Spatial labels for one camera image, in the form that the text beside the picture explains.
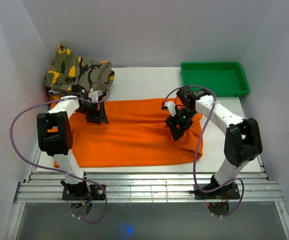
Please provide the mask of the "orange trousers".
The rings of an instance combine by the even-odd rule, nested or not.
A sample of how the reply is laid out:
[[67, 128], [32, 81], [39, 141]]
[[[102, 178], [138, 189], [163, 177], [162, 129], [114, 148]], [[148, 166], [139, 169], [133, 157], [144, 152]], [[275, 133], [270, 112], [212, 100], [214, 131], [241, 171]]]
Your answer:
[[69, 119], [72, 152], [81, 168], [167, 166], [190, 163], [201, 135], [202, 114], [174, 141], [165, 121], [162, 99], [107, 101], [109, 123], [86, 121], [75, 112]]

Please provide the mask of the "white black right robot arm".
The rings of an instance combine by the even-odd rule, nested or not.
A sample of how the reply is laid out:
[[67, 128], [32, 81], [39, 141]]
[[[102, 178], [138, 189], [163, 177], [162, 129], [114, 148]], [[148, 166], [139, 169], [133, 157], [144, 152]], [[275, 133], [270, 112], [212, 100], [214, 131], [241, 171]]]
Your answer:
[[166, 98], [161, 108], [170, 113], [165, 123], [175, 142], [189, 130], [193, 117], [198, 113], [206, 116], [206, 122], [212, 122], [224, 134], [225, 159], [222, 165], [208, 185], [196, 188], [199, 193], [221, 199], [229, 192], [228, 186], [236, 181], [241, 170], [263, 152], [259, 125], [254, 118], [243, 118], [221, 105], [212, 90], [203, 86], [199, 86], [197, 91], [192, 88], [192, 85], [185, 85], [174, 89], [181, 108]]

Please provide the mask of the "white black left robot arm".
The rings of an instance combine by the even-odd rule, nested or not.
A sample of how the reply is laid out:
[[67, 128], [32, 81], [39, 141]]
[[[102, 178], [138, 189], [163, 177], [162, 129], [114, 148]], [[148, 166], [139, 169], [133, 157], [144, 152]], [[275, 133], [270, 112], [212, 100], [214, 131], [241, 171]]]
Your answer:
[[50, 156], [58, 169], [63, 170], [63, 200], [105, 200], [105, 186], [87, 181], [86, 173], [79, 167], [73, 154], [74, 138], [70, 117], [78, 112], [85, 115], [88, 123], [108, 124], [105, 113], [107, 93], [91, 88], [86, 90], [76, 84], [71, 92], [62, 93], [57, 104], [36, 117], [38, 146]]

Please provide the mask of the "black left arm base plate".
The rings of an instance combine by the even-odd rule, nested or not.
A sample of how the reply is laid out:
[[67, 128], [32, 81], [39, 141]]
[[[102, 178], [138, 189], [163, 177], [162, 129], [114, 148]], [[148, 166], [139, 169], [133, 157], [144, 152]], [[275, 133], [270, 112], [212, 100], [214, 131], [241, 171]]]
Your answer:
[[102, 201], [106, 199], [104, 194], [106, 185], [102, 184], [101, 186], [103, 189], [96, 184], [64, 186], [61, 199], [64, 201]]

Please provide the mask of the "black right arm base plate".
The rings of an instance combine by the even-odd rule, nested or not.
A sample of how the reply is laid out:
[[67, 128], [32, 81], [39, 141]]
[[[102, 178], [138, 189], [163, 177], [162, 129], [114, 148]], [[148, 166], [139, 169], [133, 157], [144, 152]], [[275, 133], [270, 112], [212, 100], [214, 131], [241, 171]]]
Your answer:
[[231, 183], [220, 190], [202, 193], [198, 191], [196, 186], [193, 187], [194, 198], [196, 200], [239, 200], [241, 198], [238, 185], [236, 183]]

